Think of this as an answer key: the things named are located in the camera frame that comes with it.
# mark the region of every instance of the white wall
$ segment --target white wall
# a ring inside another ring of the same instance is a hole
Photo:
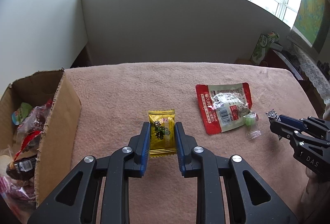
[[[37,70],[69,68],[86,43],[81,0],[0,0],[0,96]]]
[[[247,0],[82,0],[95,65],[146,61],[233,63],[261,33],[290,27]]]
[[[328,35],[324,41],[324,45],[321,49],[321,52],[318,56],[318,60],[322,63],[328,62],[330,63],[330,29],[328,31]]]

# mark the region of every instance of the barcode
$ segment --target barcode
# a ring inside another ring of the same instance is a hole
[[[19,170],[27,172],[33,169],[32,163],[30,160],[19,162]]]
[[[170,124],[168,122],[168,118],[163,118],[163,122],[164,122],[165,148],[169,148],[171,146],[171,137],[170,137]]]
[[[222,123],[229,123],[230,122],[230,117],[228,115],[228,112],[226,109],[219,110],[220,118]]]

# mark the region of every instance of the green box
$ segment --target green box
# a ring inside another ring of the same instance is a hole
[[[272,42],[278,42],[279,35],[277,32],[270,32],[266,35],[261,34],[259,37],[259,41],[257,45],[255,46],[255,50],[253,51],[253,54],[250,58],[250,61],[254,65],[259,65],[260,62],[264,59],[266,56],[270,45]]]

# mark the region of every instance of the silver screw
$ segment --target silver screw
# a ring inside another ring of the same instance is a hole
[[[234,156],[232,157],[232,159],[233,159],[233,161],[236,162],[236,163],[239,163],[239,162],[242,161],[242,157],[239,156],[239,155],[234,155]]]
[[[194,147],[194,152],[201,153],[203,151],[204,151],[204,149],[200,146]]]
[[[130,153],[132,151],[132,148],[129,146],[126,146],[126,147],[122,148],[122,151],[123,151],[123,153]]]
[[[93,160],[94,160],[94,157],[90,156],[90,155],[88,155],[84,158],[85,163],[91,163]]]

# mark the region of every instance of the gold candy wrapper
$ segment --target gold candy wrapper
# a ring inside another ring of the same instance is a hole
[[[150,157],[177,153],[174,138],[174,110],[150,110]]]

